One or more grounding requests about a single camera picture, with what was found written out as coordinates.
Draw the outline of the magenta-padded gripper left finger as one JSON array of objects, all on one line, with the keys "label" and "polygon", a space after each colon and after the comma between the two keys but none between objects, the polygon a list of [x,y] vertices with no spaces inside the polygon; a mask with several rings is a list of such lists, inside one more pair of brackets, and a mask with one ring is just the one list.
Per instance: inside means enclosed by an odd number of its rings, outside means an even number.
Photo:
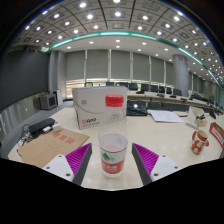
[{"label": "magenta-padded gripper left finger", "polygon": [[43,170],[75,183],[76,185],[81,185],[91,154],[92,144],[88,143],[66,156],[58,154],[43,167]]}]

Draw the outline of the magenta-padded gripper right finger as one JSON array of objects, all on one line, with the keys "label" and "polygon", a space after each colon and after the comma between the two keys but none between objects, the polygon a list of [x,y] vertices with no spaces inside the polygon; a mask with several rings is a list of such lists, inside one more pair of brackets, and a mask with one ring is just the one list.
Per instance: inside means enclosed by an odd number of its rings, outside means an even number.
[{"label": "magenta-padded gripper right finger", "polygon": [[150,184],[180,170],[180,166],[167,155],[158,155],[136,143],[132,144],[132,155],[143,185]]}]

